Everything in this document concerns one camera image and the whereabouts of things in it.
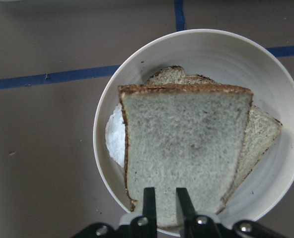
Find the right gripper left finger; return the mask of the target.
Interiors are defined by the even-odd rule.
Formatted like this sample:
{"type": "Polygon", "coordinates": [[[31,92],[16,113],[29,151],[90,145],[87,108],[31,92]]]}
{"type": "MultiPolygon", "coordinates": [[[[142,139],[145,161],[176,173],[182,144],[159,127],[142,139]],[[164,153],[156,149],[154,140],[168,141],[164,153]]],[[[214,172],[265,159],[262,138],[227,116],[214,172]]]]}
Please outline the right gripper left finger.
{"type": "Polygon", "coordinates": [[[156,238],[156,201],[154,187],[144,189],[143,211],[142,214],[135,217],[130,223],[131,238],[156,238]]]}

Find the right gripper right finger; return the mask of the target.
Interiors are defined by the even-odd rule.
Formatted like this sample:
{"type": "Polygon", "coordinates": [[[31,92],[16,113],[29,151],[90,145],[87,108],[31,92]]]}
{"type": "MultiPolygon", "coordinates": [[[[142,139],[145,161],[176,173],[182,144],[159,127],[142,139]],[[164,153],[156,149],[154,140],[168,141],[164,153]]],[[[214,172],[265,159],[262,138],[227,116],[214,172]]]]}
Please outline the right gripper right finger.
{"type": "Polygon", "coordinates": [[[221,238],[215,216],[206,212],[197,212],[188,190],[176,188],[176,219],[180,226],[181,238],[221,238]]]}

